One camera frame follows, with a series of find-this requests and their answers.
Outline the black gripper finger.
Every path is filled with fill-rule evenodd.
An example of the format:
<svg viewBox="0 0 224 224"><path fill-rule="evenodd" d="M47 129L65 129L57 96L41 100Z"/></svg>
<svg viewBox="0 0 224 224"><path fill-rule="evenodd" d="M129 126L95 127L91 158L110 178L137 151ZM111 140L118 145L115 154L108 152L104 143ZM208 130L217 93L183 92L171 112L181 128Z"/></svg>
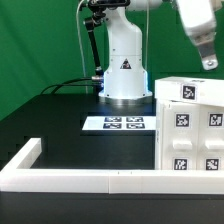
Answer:
<svg viewBox="0 0 224 224"><path fill-rule="evenodd" d="M196 46L201 57L201 62L205 70L213 70L218 67L214 47L215 33L207 33L196 39Z"/></svg>

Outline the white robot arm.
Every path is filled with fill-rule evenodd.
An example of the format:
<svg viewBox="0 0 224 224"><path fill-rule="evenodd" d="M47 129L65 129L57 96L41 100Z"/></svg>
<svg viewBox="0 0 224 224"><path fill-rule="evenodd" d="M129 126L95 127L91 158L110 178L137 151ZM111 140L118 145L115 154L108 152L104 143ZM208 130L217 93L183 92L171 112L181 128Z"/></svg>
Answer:
<svg viewBox="0 0 224 224"><path fill-rule="evenodd" d="M142 31L128 21L127 11L149 11L165 2L177 6L185 34L197 47L202 66L218 66L214 48L215 12L224 0L130 0L127 6L112 4L105 10L109 38L109 67L104 72L99 98L106 103L140 104L152 100L148 73L142 65Z"/></svg>

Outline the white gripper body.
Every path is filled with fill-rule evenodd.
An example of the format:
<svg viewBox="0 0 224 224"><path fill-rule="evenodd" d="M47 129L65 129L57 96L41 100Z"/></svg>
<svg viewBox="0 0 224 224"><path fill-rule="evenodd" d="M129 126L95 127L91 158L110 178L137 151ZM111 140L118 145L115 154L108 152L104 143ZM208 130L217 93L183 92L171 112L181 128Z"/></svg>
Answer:
<svg viewBox="0 0 224 224"><path fill-rule="evenodd" d="M213 40L216 18L210 0L176 0L186 35L193 44Z"/></svg>

